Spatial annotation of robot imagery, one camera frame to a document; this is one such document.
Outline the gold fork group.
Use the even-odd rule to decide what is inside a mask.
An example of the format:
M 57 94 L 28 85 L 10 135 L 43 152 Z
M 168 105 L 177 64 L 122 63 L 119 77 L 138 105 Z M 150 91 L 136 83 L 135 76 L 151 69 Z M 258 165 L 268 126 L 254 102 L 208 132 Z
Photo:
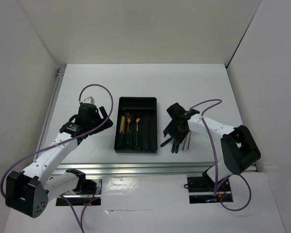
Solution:
M 179 150 L 179 144 L 175 144 L 175 153 L 178 153 Z
M 176 147 L 176 145 L 173 143 L 172 144 L 172 148 L 171 148 L 171 153 L 174 153 L 175 152 L 175 147 Z

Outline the gold knife green handle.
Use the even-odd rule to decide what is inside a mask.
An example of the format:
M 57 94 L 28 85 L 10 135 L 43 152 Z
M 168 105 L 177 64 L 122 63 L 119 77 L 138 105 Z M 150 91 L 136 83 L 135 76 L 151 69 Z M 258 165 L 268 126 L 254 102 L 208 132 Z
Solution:
M 119 147 L 122 147 L 124 129 L 125 129 L 125 116 L 122 116 L 121 117 L 121 122 L 120 122 L 119 140 L 118 140 L 118 146 Z

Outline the gold fork green handle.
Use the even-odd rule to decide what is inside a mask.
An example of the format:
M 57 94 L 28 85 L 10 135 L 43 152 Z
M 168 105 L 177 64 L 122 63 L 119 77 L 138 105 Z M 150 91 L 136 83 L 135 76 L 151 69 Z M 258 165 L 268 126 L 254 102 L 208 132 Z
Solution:
M 139 146 L 139 122 L 141 121 L 141 118 L 136 118 L 136 147 Z

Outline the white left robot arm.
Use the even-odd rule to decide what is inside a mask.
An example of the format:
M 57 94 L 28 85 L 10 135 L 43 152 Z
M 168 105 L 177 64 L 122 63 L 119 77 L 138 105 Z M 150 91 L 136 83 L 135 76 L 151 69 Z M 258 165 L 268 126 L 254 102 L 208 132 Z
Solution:
M 55 177 L 58 165 L 88 136 L 110 128 L 113 122 L 103 106 L 82 102 L 79 111 L 65 123 L 53 143 L 21 172 L 12 171 L 6 179 L 5 204 L 32 218 L 37 218 L 47 204 L 72 190 L 86 189 L 86 175 L 74 168 Z

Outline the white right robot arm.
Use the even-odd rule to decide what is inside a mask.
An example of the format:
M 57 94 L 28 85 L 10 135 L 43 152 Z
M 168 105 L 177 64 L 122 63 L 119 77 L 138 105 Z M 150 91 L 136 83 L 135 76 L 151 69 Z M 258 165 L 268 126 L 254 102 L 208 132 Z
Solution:
M 201 114 L 189 116 L 184 113 L 172 119 L 163 131 L 176 142 L 181 143 L 189 132 L 208 136 L 210 144 L 215 149 L 215 143 L 221 146 L 221 160 L 215 159 L 215 164 L 202 174 L 202 185 L 206 190 L 216 190 L 219 182 L 231 175 L 240 175 L 261 158 L 261 153 L 249 129 L 222 124 Z

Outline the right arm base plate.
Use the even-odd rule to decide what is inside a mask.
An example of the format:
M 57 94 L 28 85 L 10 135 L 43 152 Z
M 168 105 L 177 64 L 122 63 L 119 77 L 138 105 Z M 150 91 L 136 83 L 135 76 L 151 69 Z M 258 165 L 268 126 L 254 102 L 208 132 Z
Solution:
M 183 185 L 189 192 L 190 204 L 217 203 L 223 198 L 223 202 L 233 202 L 233 196 L 229 180 L 226 180 L 213 195 L 214 184 L 206 184 L 202 177 L 188 177 Z

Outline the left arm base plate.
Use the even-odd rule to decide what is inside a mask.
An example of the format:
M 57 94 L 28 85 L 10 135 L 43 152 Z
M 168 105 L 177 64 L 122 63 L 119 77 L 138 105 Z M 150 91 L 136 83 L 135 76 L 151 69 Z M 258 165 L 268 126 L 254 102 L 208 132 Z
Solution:
M 68 190 L 63 196 L 69 200 L 72 206 L 101 205 L 102 179 L 87 180 L 81 192 Z

